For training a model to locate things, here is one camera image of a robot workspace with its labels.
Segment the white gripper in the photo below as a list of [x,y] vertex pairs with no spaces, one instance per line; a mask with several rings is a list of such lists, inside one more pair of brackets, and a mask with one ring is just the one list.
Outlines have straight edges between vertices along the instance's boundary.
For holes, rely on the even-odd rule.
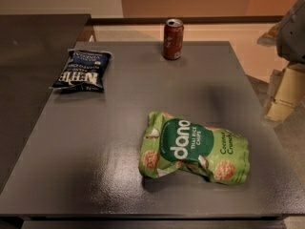
[[283,122],[305,97],[305,0],[297,0],[282,20],[262,34],[257,43],[276,46],[277,54],[290,63],[273,70],[263,105],[263,116]]

